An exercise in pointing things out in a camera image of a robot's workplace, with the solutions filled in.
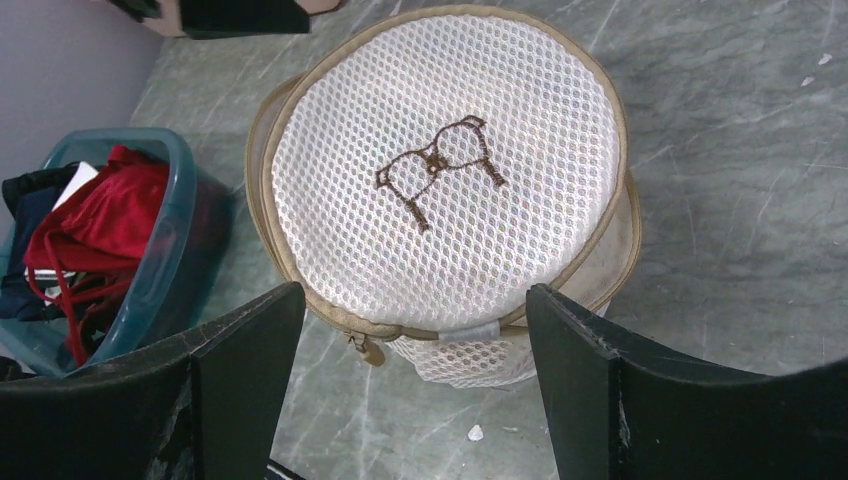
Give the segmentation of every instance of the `zipper pull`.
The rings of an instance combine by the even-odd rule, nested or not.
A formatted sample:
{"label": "zipper pull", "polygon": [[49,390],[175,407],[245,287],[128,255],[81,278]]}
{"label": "zipper pull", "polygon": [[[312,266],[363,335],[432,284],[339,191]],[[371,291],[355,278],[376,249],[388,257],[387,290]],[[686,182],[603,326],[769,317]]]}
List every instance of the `zipper pull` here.
{"label": "zipper pull", "polygon": [[351,332],[346,334],[347,342],[353,343],[353,348],[359,352],[359,356],[369,365],[379,367],[386,363],[386,355],[383,350],[372,342],[371,339],[359,332]]}

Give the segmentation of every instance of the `brown embroidery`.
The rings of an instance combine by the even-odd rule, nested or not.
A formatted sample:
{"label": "brown embroidery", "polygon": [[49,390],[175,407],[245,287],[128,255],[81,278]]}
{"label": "brown embroidery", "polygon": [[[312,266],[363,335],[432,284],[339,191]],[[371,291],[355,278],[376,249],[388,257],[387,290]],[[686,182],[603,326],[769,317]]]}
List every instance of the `brown embroidery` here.
{"label": "brown embroidery", "polygon": [[[436,133],[433,141],[431,141],[426,147],[420,150],[404,152],[393,158],[388,165],[377,170],[377,188],[386,187],[391,190],[391,192],[394,193],[394,195],[400,199],[400,201],[403,202],[406,208],[412,213],[412,216],[415,217],[415,221],[418,222],[418,228],[422,233],[430,229],[430,223],[418,207],[416,200],[430,187],[432,187],[434,183],[436,183],[436,180],[439,179],[440,173],[444,171],[462,170],[474,165],[480,165],[492,179],[495,187],[500,187],[506,183],[506,180],[504,180],[501,174],[498,173],[490,159],[489,146],[486,144],[486,137],[483,135],[483,131],[481,130],[485,124],[486,122],[482,118],[475,117],[474,115],[468,115],[456,123],[442,127],[442,129]],[[452,132],[453,129],[457,128],[470,129],[474,136],[477,137],[480,154],[477,158],[470,162],[456,162],[456,159],[443,155],[439,149],[439,140],[442,138],[442,135]],[[397,164],[402,161],[422,164],[421,166],[424,168],[424,173],[427,176],[423,187],[404,194],[404,192],[401,191],[402,187],[395,183],[397,180],[393,182],[391,175],[392,168],[396,167]]]}

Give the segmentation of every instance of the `white wall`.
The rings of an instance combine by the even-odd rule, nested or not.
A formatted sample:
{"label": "white wall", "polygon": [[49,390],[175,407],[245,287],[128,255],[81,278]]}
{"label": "white wall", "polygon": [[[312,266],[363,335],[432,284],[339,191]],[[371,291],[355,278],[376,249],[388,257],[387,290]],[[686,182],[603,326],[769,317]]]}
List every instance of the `white wall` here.
{"label": "white wall", "polygon": [[[73,130],[126,126],[161,45],[108,3],[0,0],[0,179]],[[0,202],[0,235],[11,223]]]}

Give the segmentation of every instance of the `embroidered bra design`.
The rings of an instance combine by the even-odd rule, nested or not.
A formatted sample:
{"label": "embroidered bra design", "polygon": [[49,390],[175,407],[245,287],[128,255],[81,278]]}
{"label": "embroidered bra design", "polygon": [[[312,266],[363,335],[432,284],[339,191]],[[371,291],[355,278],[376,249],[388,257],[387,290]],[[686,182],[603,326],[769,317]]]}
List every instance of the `embroidered bra design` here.
{"label": "embroidered bra design", "polygon": [[[401,153],[393,158],[388,165],[377,170],[377,189],[388,188],[401,202],[406,206],[407,210],[412,213],[415,221],[418,223],[418,229],[421,233],[430,229],[430,223],[424,212],[418,207],[416,200],[423,195],[442,172],[453,170],[462,170],[464,168],[479,165],[483,168],[486,174],[492,179],[495,187],[500,187],[506,184],[503,176],[497,171],[495,165],[491,161],[489,146],[486,144],[486,137],[483,135],[482,128],[486,124],[485,120],[473,115],[468,115],[462,120],[451,123],[442,127],[436,133],[436,136],[429,145],[420,150],[410,150]],[[445,136],[451,134],[461,134],[462,129],[468,129],[476,137],[479,153],[476,158],[470,161],[468,158],[456,159],[450,153],[443,154],[442,150],[450,151],[450,145],[445,145]],[[418,186],[409,186],[406,178],[396,178],[393,174],[397,174],[399,169],[406,170],[404,173],[413,172],[421,175],[423,173],[423,181],[419,182]]]}

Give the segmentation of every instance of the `mesh laundry bag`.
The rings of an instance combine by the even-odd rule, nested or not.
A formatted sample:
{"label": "mesh laundry bag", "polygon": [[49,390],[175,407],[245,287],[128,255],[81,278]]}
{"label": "mesh laundry bag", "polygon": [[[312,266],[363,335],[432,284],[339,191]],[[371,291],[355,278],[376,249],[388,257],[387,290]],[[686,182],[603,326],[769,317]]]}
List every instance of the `mesh laundry bag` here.
{"label": "mesh laundry bag", "polygon": [[382,363],[457,387],[534,374],[524,295],[602,308],[635,262],[638,200],[603,70],[515,12],[437,7],[354,37],[266,100],[249,206],[313,311]]}

